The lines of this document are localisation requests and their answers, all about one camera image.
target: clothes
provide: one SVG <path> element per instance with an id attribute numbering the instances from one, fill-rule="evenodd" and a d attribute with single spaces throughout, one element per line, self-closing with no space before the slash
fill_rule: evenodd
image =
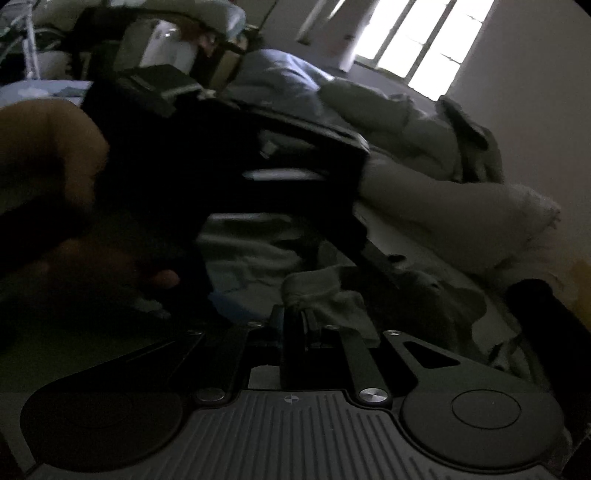
<path id="1" fill-rule="evenodd" d="M 435 114 L 419 110 L 408 95 L 387 97 L 344 79 L 323 83 L 318 96 L 371 144 L 432 179 L 503 181 L 501 154 L 491 132 L 445 96 Z"/>
<path id="2" fill-rule="evenodd" d="M 277 112 L 351 129 L 316 95 L 333 77 L 310 63 L 278 50 L 257 50 L 244 56 L 240 71 L 220 98 L 240 100 Z"/>
<path id="3" fill-rule="evenodd" d="M 307 242 L 302 226 L 284 215 L 212 215 L 203 226 L 197 244 L 214 289 L 228 300 L 269 318 L 281 304 L 281 284 L 301 271 L 305 261 L 293 246 Z"/>
<path id="4" fill-rule="evenodd" d="M 344 268 L 335 265 L 321 270 L 289 275 L 281 285 L 286 307 L 310 309 L 321 325 L 339 325 L 357 330 L 367 346 L 379 345 L 379 335 L 369 318 L 361 293 L 342 289 L 340 275 Z"/>

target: finger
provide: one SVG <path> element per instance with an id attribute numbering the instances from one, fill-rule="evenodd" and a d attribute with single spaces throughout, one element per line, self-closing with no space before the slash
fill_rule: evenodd
<path id="1" fill-rule="evenodd" d="M 17 297 L 28 303 L 37 302 L 43 298 L 50 270 L 46 261 L 36 261 L 26 265 L 8 277 L 6 298 Z"/>
<path id="2" fill-rule="evenodd" d="M 51 110 L 56 154 L 64 162 L 66 198 L 84 209 L 94 200 L 96 175 L 105 168 L 109 144 L 82 110 L 62 102 Z"/>
<path id="3" fill-rule="evenodd" d="M 176 287 L 180 282 L 178 275 L 172 270 L 162 270 L 152 276 L 148 283 L 154 288 L 169 290 Z"/>
<path id="4" fill-rule="evenodd" d="M 50 252 L 50 255 L 59 255 L 66 258 L 74 258 L 80 255 L 83 249 L 83 244 L 77 238 L 69 238 L 60 243 L 56 248 Z"/>

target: white wall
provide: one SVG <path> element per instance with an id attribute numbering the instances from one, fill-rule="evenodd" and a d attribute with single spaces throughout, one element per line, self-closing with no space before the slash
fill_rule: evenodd
<path id="1" fill-rule="evenodd" d="M 495 134 L 508 181 L 562 205 L 591 259 L 591 17 L 573 0 L 498 0 L 449 95 Z"/>

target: bed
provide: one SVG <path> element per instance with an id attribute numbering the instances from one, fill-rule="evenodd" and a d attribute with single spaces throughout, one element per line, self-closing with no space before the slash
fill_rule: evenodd
<path id="1" fill-rule="evenodd" d="M 79 101 L 87 87 L 85 82 L 22 82 L 0 90 L 0 105 L 55 95 Z M 399 276 L 395 303 L 372 304 L 367 300 L 379 297 L 383 286 L 367 285 L 350 260 L 304 223 L 281 215 L 213 216 L 198 243 L 214 286 L 210 299 L 221 314 L 240 323 L 266 319 L 278 303 L 312 308 L 325 323 L 356 328 L 368 345 L 378 337 L 373 315 L 381 316 L 379 329 L 405 330 L 551 388 L 544 372 L 547 366 L 521 333 L 505 295 L 524 280 L 539 279 L 552 288 L 546 298 L 567 301 L 568 261 L 556 255 L 560 251 L 560 236 L 554 229 L 558 206 L 528 189 L 506 187 L 494 147 L 487 147 L 486 155 L 472 155 L 465 165 L 449 118 L 446 122 L 444 115 L 419 112 L 407 97 L 386 98 L 380 92 L 335 81 L 303 60 L 274 50 L 246 56 L 237 78 L 220 97 L 354 129 L 373 145 L 379 144 L 372 149 L 374 170 L 366 172 L 356 214 Z M 359 107 L 355 101 L 360 98 L 362 103 L 375 102 L 376 108 L 384 109 L 383 115 Z M 399 125 L 395 135 L 376 121 L 385 118 L 388 125 Z M 473 135 L 466 133 L 473 129 L 493 145 L 490 132 L 464 121 L 468 123 L 465 135 Z M 271 150 L 306 147 L 273 136 L 261 140 Z M 437 192 L 442 185 L 449 189 Z M 456 196 L 457 186 L 467 187 L 466 197 Z M 442 196 L 454 199 L 457 209 L 447 210 Z M 495 202 L 504 208 L 490 210 Z M 490 218 L 496 219 L 492 229 Z M 516 226 L 524 222 L 528 228 L 517 235 Z M 499 232 L 511 235 L 503 237 Z M 396 312 L 386 311 L 390 307 Z M 19 326 L 11 324 L 18 340 L 2 354 L 9 360 L 3 364 L 10 368 L 0 370 L 0 382 L 8 387 L 1 394 L 5 414 L 0 430 L 24 469 L 32 459 L 18 430 L 18 412 L 32 391 L 170 334 L 170 328 L 156 320 L 145 335 L 136 330 L 113 336 L 91 330 L 57 334 L 51 326 L 31 322 L 38 329 L 31 338 L 19 336 Z M 63 358 L 64 348 L 75 354 Z M 29 351 L 38 355 L 33 358 Z M 35 375 L 25 382 L 15 378 L 14 372 L 23 369 Z M 577 445 L 589 434 L 584 418 L 569 425 L 576 432 Z M 553 459 L 555 468 L 561 469 L 570 457 L 570 442 L 565 432 L 564 448 Z"/>

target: gray cloth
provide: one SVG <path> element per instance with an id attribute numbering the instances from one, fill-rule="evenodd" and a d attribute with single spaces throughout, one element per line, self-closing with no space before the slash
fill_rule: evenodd
<path id="1" fill-rule="evenodd" d="M 363 297 L 357 291 L 341 288 L 340 273 L 344 268 L 355 267 L 337 265 L 289 275 L 281 286 L 283 303 L 298 310 L 312 310 L 321 325 L 355 329 L 367 346 L 378 346 L 379 335 L 365 310 Z"/>
<path id="2" fill-rule="evenodd" d="M 371 144 L 435 180 L 502 183 L 501 154 L 493 135 L 447 97 L 436 113 L 419 110 L 408 95 L 343 79 L 320 85 L 318 97 Z"/>
<path id="3" fill-rule="evenodd" d="M 268 318 L 285 277 L 306 268 L 295 242 L 317 244 L 283 215 L 213 215 L 197 240 L 213 288 L 256 318 Z"/>
<path id="4" fill-rule="evenodd" d="M 400 329 L 485 363 L 486 355 L 472 336 L 472 326 L 486 313 L 484 293 L 456 287 L 416 266 L 397 273 L 400 295 L 410 310 Z"/>

